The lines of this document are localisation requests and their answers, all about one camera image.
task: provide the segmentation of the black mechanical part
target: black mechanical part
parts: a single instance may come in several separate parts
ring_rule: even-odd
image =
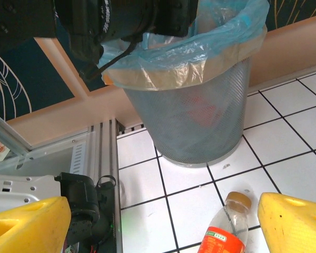
[[[107,222],[100,219],[92,228],[92,236],[82,242],[82,247],[88,250],[91,248],[91,245],[98,245],[97,252],[113,253],[116,251],[114,188],[115,183],[110,181],[98,184],[95,188],[100,214],[106,217]]]
[[[53,1],[0,1],[0,53],[31,37],[56,37]]]
[[[62,172],[55,178],[61,184],[72,213],[67,243],[73,245],[92,235],[92,226],[100,219],[97,193],[91,178]]]
[[[145,32],[184,37],[196,17],[198,0],[1,0],[0,52],[31,37],[55,37],[55,12],[68,31],[75,57],[98,64],[101,43],[123,39],[128,50],[92,74],[89,81],[134,50]]]
[[[159,0],[155,34],[185,37],[196,18],[198,0]]]

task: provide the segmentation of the white tile floor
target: white tile floor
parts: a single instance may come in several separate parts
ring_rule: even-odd
[[[250,94],[244,127],[231,156],[197,169],[161,157],[146,129],[118,137],[124,253],[197,253],[232,190],[253,201],[245,253],[269,252],[256,216],[261,193],[316,202],[316,73]]]

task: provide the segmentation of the plastic bottle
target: plastic bottle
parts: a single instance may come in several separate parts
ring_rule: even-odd
[[[214,216],[198,253],[243,253],[248,238],[247,214],[251,200],[230,192],[225,206]]]

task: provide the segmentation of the yellow plastic object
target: yellow plastic object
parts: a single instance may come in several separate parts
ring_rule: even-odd
[[[258,217],[271,253],[316,253],[316,203],[263,193]]]
[[[0,212],[0,253],[60,253],[70,219],[65,197]]]

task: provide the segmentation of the black cable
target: black cable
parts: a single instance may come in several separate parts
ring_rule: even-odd
[[[96,67],[96,65],[89,65],[86,69],[83,69],[80,71],[80,77],[85,81],[85,82],[90,82],[91,80],[95,79],[96,77],[98,77],[99,75],[101,75],[102,72],[104,72],[108,67],[112,66],[113,64],[115,64],[117,61],[119,61],[121,58],[124,58],[126,56],[128,56],[129,54],[131,54],[137,46],[137,40],[133,40],[129,47],[119,56],[113,58],[111,61],[109,61],[108,63],[106,63],[104,66],[102,66],[100,69],[98,69]]]
[[[113,181],[113,184],[112,184],[113,187],[111,187],[110,189],[116,187],[117,181],[116,181],[116,179],[115,179],[112,175],[101,176],[101,177],[98,179],[98,181],[97,181],[96,187],[99,186],[100,180],[101,180],[102,178],[110,178],[110,179]]]

